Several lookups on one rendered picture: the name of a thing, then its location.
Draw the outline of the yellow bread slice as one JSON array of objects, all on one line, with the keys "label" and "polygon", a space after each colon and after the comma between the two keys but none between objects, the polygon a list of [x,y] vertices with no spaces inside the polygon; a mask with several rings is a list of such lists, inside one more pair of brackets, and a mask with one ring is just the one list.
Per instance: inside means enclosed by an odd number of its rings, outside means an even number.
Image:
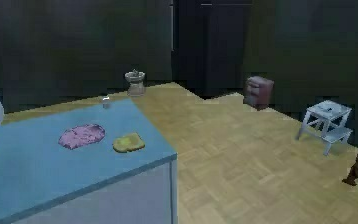
[{"label": "yellow bread slice", "polygon": [[118,153],[127,153],[144,148],[145,142],[138,133],[134,132],[116,138],[112,143],[112,147]]}]

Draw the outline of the white step stool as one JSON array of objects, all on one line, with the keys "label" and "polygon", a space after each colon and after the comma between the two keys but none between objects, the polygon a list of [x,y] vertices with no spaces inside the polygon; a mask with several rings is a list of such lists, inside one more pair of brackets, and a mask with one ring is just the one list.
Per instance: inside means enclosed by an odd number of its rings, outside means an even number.
[{"label": "white step stool", "polygon": [[352,109],[331,100],[325,100],[306,109],[299,131],[298,140],[303,133],[321,139],[325,143],[323,154],[327,156],[332,145],[338,141],[346,143],[353,130],[346,127]]}]

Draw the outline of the grey metal trash can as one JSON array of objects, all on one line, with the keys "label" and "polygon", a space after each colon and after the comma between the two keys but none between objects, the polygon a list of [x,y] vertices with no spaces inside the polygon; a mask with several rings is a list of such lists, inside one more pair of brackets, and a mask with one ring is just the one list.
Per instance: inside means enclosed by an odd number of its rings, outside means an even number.
[{"label": "grey metal trash can", "polygon": [[134,69],[124,75],[126,81],[130,84],[127,94],[130,97],[142,96],[145,93],[144,78],[145,73]]}]

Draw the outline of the purple flat cloth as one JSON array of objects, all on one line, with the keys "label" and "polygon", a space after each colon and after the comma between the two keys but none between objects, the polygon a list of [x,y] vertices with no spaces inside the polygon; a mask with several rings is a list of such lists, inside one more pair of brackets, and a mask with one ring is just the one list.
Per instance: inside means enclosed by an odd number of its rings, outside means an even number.
[{"label": "purple flat cloth", "polygon": [[59,138],[58,144],[69,150],[100,142],[106,135],[104,128],[98,124],[85,124],[66,130]]}]

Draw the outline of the blue top white counter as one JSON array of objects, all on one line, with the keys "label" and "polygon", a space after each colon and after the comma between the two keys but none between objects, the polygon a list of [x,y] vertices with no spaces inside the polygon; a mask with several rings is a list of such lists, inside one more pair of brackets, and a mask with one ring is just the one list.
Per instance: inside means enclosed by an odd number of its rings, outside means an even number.
[{"label": "blue top white counter", "polygon": [[[105,137],[58,144],[85,124]],[[134,132],[144,148],[113,149]],[[0,224],[178,224],[177,153],[129,99],[1,126]]]}]

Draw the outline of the dark room door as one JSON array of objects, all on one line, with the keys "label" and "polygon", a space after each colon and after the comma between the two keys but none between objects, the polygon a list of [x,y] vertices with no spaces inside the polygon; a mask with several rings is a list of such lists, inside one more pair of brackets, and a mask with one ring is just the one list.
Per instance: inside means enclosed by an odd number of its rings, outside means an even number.
[{"label": "dark room door", "polygon": [[253,1],[173,1],[176,83],[203,99],[239,88]]}]

